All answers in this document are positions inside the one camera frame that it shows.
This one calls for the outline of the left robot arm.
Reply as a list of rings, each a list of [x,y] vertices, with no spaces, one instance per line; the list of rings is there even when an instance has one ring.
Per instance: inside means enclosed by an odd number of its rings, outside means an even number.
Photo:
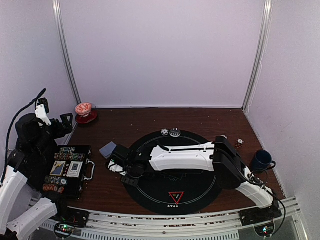
[[[56,139],[73,131],[73,114],[50,119],[48,101],[40,96],[21,108],[11,120],[7,134],[15,128],[16,148],[5,153],[4,169],[0,177],[0,238],[24,240],[51,217],[61,222],[72,218],[65,197],[57,191],[42,193],[42,198],[14,220],[9,220],[22,189],[29,185],[42,191],[55,159]]]

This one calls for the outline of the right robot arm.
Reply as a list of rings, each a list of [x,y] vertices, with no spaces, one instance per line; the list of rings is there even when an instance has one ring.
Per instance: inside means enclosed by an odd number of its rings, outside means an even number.
[[[254,203],[240,212],[244,225],[282,216],[276,193],[258,178],[272,167],[246,165],[223,135],[209,142],[190,132],[179,137],[153,133],[129,148],[118,145],[108,165],[139,205],[160,215],[193,214],[223,190],[240,192]]]

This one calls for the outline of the blue white chip top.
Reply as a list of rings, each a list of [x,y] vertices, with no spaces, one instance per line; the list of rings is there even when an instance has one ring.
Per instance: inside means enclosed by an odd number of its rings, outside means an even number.
[[[169,134],[169,130],[167,128],[164,128],[160,131],[162,136],[167,136]]]

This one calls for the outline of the clear acrylic dealer button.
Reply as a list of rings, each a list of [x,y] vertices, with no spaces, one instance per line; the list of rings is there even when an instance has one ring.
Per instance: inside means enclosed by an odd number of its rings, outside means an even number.
[[[169,131],[169,135],[173,138],[178,138],[181,135],[181,131],[178,128],[172,128]]]

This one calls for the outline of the red triangle marker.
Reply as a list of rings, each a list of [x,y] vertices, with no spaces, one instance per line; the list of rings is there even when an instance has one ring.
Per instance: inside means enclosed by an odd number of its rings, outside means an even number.
[[[184,195],[184,191],[171,191],[169,192],[169,196],[173,199],[174,203],[178,205]]]

